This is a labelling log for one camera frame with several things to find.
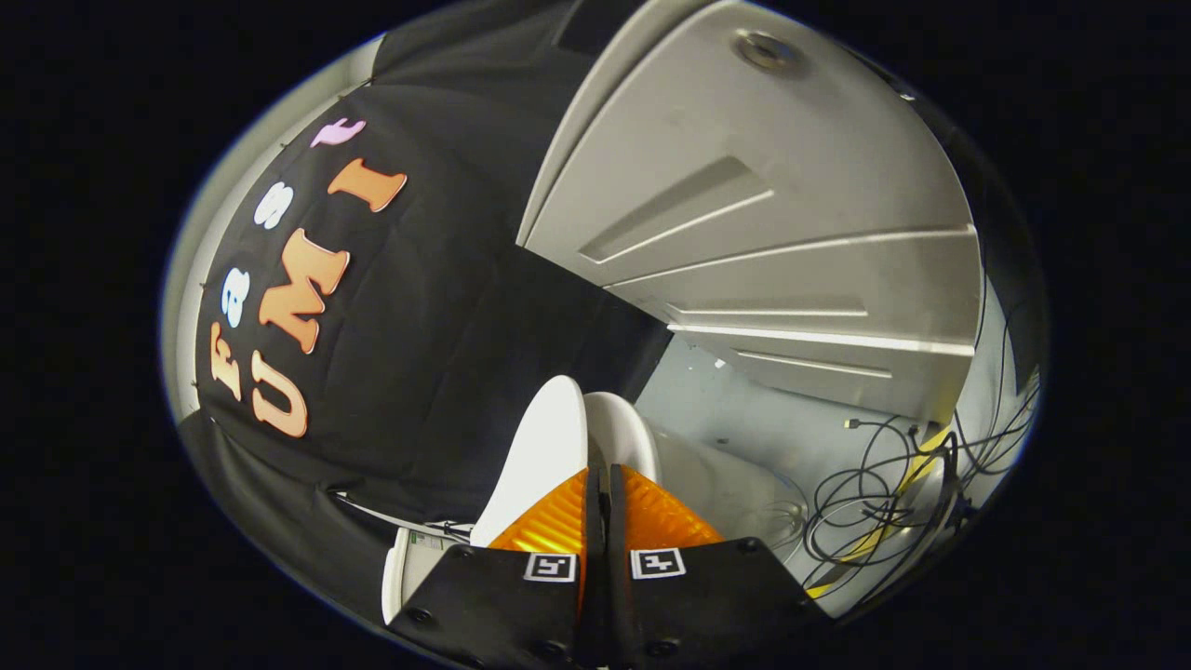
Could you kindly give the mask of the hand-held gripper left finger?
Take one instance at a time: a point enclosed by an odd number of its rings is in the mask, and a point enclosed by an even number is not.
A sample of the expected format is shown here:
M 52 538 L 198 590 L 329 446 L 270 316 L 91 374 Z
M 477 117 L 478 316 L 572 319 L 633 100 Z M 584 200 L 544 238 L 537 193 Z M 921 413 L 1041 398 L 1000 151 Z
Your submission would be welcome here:
M 473 669 L 596 669 L 607 660 L 600 474 L 584 468 L 497 538 L 447 550 L 389 628 Z

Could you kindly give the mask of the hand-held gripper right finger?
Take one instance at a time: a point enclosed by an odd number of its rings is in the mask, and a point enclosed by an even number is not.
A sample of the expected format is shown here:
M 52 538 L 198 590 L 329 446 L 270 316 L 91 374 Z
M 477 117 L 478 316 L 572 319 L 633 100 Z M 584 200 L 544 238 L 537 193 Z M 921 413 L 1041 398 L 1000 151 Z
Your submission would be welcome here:
M 833 618 L 756 537 L 724 538 L 631 467 L 609 471 L 609 665 L 750 669 Z

